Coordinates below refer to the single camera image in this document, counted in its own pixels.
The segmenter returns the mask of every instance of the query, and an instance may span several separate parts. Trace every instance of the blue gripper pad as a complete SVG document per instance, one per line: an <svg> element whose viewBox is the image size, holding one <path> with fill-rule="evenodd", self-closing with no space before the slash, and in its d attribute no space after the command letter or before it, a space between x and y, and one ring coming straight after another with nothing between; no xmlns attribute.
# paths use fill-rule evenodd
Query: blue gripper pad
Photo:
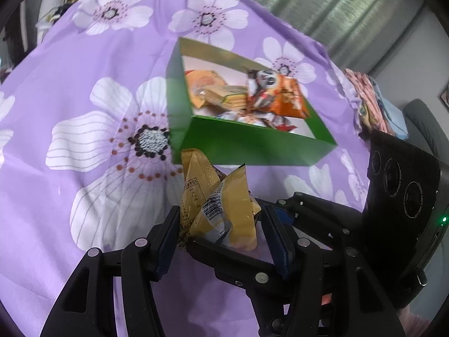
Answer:
<svg viewBox="0 0 449 337"><path fill-rule="evenodd" d="M151 242L150 253L152 258L157 260L155 272L159 278L168 272L178 244L179 216L180 208L178 206L171 207L170 213Z"/></svg>
<svg viewBox="0 0 449 337"><path fill-rule="evenodd" d="M262 207L260 222L276 271L286 280L289 278L291 265L295 259L293 242L271 205Z"/></svg>

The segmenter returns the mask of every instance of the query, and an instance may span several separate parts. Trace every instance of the yellow snack wrapper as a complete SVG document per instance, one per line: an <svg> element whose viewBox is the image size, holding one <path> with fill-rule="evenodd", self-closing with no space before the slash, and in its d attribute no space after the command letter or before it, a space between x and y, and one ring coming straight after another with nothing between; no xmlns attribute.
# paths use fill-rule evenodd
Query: yellow snack wrapper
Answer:
<svg viewBox="0 0 449 337"><path fill-rule="evenodd" d="M245 166L232 171L210 194L190 226L190 234L246 251L257 247Z"/></svg>
<svg viewBox="0 0 449 337"><path fill-rule="evenodd" d="M194 235L235 248L254 249L254 217L260 206L248 191L245 166L226 176L199 149L184 149L181 162L185 184L179 246L184 248L186 240Z"/></svg>

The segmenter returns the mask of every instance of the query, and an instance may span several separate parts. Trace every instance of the camera lens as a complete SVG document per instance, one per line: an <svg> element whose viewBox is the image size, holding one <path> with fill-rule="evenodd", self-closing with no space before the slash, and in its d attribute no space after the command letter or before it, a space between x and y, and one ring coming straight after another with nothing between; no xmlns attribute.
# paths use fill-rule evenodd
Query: camera lens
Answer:
<svg viewBox="0 0 449 337"><path fill-rule="evenodd" d="M380 172L380 153L375 151L373 154L373 159L371 160L371 167L373 168L373 172L377 175Z"/></svg>
<svg viewBox="0 0 449 337"><path fill-rule="evenodd" d="M416 218L423 206L423 191L417 182L410 182L404 195L404 209L409 218Z"/></svg>
<svg viewBox="0 0 449 337"><path fill-rule="evenodd" d="M385 184L385 191L387 191L390 196L396 196L396 192L398 191L400 185L400 169L399 165L395 161L391 159L388 160L383 180Z"/></svg>

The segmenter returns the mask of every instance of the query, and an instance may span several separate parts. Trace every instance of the gray curtain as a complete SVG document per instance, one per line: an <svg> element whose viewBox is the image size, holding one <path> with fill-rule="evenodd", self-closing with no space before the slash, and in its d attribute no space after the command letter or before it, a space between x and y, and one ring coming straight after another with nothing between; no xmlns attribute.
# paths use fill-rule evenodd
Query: gray curtain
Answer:
<svg viewBox="0 0 449 337"><path fill-rule="evenodd" d="M328 48L341 68L369 72L405 31L423 0L255 0Z"/></svg>

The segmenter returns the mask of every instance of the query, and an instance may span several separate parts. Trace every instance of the gray wall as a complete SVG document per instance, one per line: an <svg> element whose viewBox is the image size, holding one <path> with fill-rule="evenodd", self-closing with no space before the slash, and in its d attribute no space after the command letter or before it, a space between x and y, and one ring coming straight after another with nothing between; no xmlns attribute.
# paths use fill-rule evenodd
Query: gray wall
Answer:
<svg viewBox="0 0 449 337"><path fill-rule="evenodd" d="M416 98L425 102L449 136L449 111L438 97L449 81L449 37L429 9L423 10L373 77L382 94L399 108Z"/></svg>

